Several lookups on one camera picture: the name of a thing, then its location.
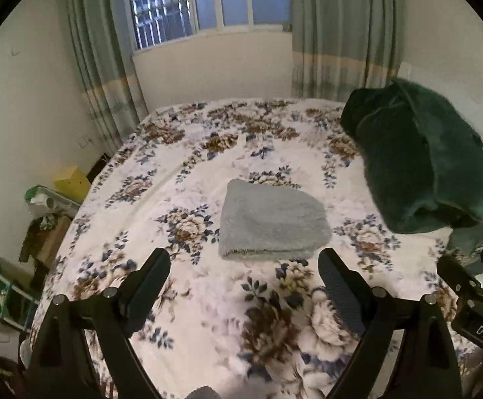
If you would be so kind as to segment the grey fluffy pants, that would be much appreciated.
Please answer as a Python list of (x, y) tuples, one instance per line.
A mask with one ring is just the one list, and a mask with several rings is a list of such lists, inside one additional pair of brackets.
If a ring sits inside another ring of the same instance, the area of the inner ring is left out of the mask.
[(311, 258), (332, 236), (325, 207), (295, 188), (229, 182), (219, 256), (231, 261)]

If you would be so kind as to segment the green metal rack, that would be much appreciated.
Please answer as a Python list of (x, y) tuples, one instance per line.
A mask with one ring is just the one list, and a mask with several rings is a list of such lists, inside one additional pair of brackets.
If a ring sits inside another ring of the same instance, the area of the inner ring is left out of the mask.
[(5, 274), (0, 266), (0, 322), (20, 332), (29, 333), (39, 299), (24, 290), (21, 284)]

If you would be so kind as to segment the dark green blanket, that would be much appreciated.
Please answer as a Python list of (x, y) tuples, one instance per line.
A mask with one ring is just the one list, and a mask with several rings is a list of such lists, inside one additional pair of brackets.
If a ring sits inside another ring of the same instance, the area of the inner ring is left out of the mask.
[(483, 221), (483, 141), (443, 95), (402, 78), (383, 88), (359, 88), (340, 125), (359, 149), (369, 191), (390, 231)]

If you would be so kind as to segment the dark wooden nightstand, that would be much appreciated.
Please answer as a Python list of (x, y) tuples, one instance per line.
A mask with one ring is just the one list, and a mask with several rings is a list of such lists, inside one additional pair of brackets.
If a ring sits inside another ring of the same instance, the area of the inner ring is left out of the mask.
[(19, 262), (34, 262), (34, 276), (30, 288), (43, 289), (45, 277), (49, 274), (57, 257), (71, 219), (67, 215), (50, 213), (31, 221), (21, 247)]

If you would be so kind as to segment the green white plastic bag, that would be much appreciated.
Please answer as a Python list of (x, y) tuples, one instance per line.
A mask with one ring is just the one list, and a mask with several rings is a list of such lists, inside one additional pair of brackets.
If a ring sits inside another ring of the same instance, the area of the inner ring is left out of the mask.
[(34, 219), (48, 214), (74, 218), (80, 208), (76, 201), (42, 185), (29, 188), (25, 192), (24, 200)]

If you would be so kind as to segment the floral bed blanket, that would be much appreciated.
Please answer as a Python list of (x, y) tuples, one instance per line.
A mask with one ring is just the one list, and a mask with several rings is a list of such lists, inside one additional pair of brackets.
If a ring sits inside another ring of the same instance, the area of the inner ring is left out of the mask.
[[(121, 286), (154, 249), (170, 271), (143, 327), (129, 339), (159, 398), (330, 398), (359, 335), (344, 325), (318, 272), (334, 249), (370, 286), (436, 298), (462, 378), (480, 349), (451, 326), (458, 296), (437, 274), (451, 255), (481, 253), (483, 221), (436, 231), (390, 231), (359, 149), (340, 125), (345, 104), (248, 99), (183, 104), (147, 117), (96, 178), (47, 278), (32, 351), (51, 300), (86, 300)], [(295, 188), (325, 207), (332, 236), (311, 258), (219, 256), (227, 186)], [(369, 396), (388, 383), (403, 338), (393, 333)], [(85, 332), (103, 398), (120, 398), (94, 331)]]

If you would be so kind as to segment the yellow box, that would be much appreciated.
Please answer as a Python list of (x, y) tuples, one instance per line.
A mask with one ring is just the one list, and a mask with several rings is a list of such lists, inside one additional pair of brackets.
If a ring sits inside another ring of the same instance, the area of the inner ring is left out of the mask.
[(58, 192), (78, 203), (85, 200), (91, 188), (87, 176), (77, 166), (64, 169), (53, 183)]

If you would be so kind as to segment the green striped right curtain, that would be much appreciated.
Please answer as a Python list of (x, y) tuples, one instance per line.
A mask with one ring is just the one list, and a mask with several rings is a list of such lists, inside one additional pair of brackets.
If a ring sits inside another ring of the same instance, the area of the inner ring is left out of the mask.
[(292, 93), (346, 102), (396, 76), (402, 0), (291, 0)]

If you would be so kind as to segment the green striped curtain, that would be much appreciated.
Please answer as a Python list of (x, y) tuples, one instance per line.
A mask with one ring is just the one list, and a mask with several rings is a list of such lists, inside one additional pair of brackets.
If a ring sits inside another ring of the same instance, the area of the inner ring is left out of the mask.
[(77, 78), (99, 140), (109, 153), (149, 114), (133, 61), (129, 0), (60, 0)]
[(402, 0), (291, 0), (292, 93), (346, 102), (396, 76)]

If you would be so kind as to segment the green striped left curtain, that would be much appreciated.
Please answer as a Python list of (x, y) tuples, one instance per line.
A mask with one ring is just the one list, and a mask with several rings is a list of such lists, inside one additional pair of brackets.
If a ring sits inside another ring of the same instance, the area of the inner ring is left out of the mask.
[(149, 114), (133, 61), (129, 0), (60, 0), (77, 78), (99, 140), (109, 153)]

